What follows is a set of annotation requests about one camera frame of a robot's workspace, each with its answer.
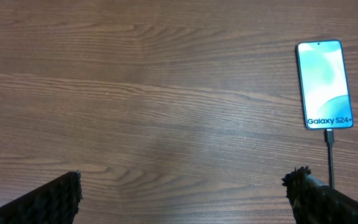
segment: phone wallpaper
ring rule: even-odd
[[[301,43],[298,54],[306,126],[310,129],[353,126],[341,43],[337,40]]]

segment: light blue screen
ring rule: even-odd
[[[300,43],[298,56],[306,126],[310,129],[353,126],[341,43],[338,40]]]

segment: phone bezel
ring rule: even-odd
[[[349,105],[350,105],[350,107],[351,107],[352,124],[351,124],[349,127],[311,128],[311,127],[308,126],[308,116],[307,116],[307,112],[306,112],[305,93],[303,92],[302,71],[301,71],[301,67],[300,67],[300,56],[299,56],[299,51],[298,51],[298,49],[299,49],[299,45],[300,45],[300,44],[304,44],[304,43],[322,43],[322,42],[330,42],[330,41],[337,41],[337,42],[339,42],[339,45],[341,46],[342,62],[343,62],[344,71],[345,71],[347,94],[348,94],[348,96],[349,96],[349,97],[348,97],[348,100],[349,100]],[[299,84],[300,84],[300,90],[301,90],[301,97],[302,97],[303,119],[305,120],[305,126],[306,126],[306,128],[309,129],[309,130],[321,130],[321,129],[346,129],[346,128],[351,128],[351,127],[353,127],[353,126],[354,126],[354,116],[353,116],[353,110],[352,110],[352,102],[351,102],[351,93],[350,93],[350,89],[349,89],[349,82],[347,81],[346,64],[345,64],[345,58],[344,58],[344,54],[343,54],[342,42],[341,42],[340,40],[337,40],[337,39],[300,42],[298,45],[296,45],[296,47],[295,47],[295,52],[296,52],[296,64],[297,64],[297,67],[298,67],[298,78],[299,78]]]

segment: brown wood tabletop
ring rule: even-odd
[[[295,45],[339,39],[355,125],[336,188],[358,201],[358,0],[0,1],[0,206],[82,172],[81,223],[295,223],[280,180],[328,182]]]

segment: charging cable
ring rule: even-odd
[[[326,129],[324,138],[328,146],[328,166],[329,166],[329,186],[335,189],[334,185],[334,161],[333,161],[333,144],[334,144],[334,131]]]

